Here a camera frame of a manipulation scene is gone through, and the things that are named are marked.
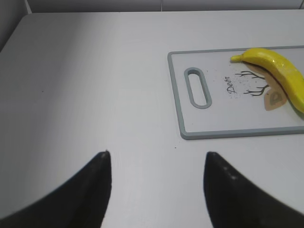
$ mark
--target cutting board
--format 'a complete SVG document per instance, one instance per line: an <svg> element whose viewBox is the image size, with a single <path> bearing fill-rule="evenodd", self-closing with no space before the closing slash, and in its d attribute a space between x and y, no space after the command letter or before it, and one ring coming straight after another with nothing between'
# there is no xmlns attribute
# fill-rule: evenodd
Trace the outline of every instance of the cutting board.
<svg viewBox="0 0 304 228"><path fill-rule="evenodd" d="M267 47L304 73L304 46ZM269 72L230 63L247 48L168 54L182 138L207 139L304 133L304 115Z"/></svg>

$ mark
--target white tabletop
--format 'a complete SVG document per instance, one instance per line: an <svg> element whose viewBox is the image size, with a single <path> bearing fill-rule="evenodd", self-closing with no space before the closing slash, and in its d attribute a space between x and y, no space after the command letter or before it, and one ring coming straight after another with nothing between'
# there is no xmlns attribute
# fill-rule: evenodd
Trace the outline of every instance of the white tabletop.
<svg viewBox="0 0 304 228"><path fill-rule="evenodd" d="M170 51L303 45L303 20L304 10L26 16L0 53L0 217L105 149L104 228L210 228L208 151L304 213L304 136L182 139L167 62Z"/></svg>

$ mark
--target printed design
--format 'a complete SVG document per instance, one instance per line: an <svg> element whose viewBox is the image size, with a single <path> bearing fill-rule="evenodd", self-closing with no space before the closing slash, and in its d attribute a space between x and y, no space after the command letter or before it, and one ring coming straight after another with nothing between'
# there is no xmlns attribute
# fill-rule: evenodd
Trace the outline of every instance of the printed design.
<svg viewBox="0 0 304 228"><path fill-rule="evenodd" d="M245 64L248 71L241 71L239 74L240 77L251 75L252 79L259 78L266 81L264 87L256 87L258 90L246 90L244 94L250 94L252 96L261 96L267 88L270 88L264 95L264 105L267 111L274 110L283 106L287 102L287 96L284 90L281 88L280 84L275 80L275 78L265 69L252 65Z"/></svg>

